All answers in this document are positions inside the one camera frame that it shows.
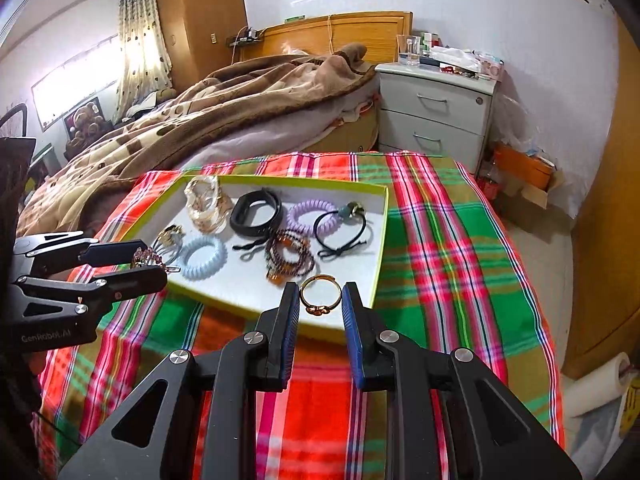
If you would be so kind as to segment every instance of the wooden wardrobe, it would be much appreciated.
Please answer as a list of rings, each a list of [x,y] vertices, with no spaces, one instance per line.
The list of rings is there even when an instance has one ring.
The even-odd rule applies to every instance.
[[[574,306],[562,372],[574,379],[640,342],[640,50],[622,21],[618,27],[609,139],[572,233]]]
[[[247,24],[244,0],[158,0],[158,12],[178,92],[230,64],[226,38]]]

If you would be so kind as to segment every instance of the floor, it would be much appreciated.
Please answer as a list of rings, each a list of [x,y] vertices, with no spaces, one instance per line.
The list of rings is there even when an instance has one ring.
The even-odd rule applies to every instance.
[[[505,227],[516,245],[533,285],[540,307],[549,324],[556,345],[556,363],[562,366],[571,321],[574,268],[571,235],[560,229],[542,239],[505,221]],[[573,381],[561,376],[561,386]],[[580,418],[565,417],[566,450],[571,451]]]

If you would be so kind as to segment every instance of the drawer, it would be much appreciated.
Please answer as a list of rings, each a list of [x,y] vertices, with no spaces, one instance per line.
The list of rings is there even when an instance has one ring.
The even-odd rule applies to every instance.
[[[447,155],[475,173],[484,137],[448,124],[397,112],[380,112],[380,151],[409,150],[425,155]]]
[[[484,135],[491,97],[428,79],[380,74],[382,109],[415,115]]]

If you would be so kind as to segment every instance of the white nightstand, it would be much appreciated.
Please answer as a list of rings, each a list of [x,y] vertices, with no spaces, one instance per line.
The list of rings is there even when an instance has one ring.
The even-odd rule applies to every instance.
[[[380,151],[448,155],[475,173],[487,138],[495,81],[428,66],[379,64]]]

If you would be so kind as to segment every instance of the paper towel roll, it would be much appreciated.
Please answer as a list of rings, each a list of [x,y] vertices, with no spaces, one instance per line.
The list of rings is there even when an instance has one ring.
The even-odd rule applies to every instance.
[[[578,416],[620,397],[631,380],[631,374],[620,378],[620,371],[628,366],[629,357],[622,352],[589,375],[575,381],[564,394],[564,414]]]

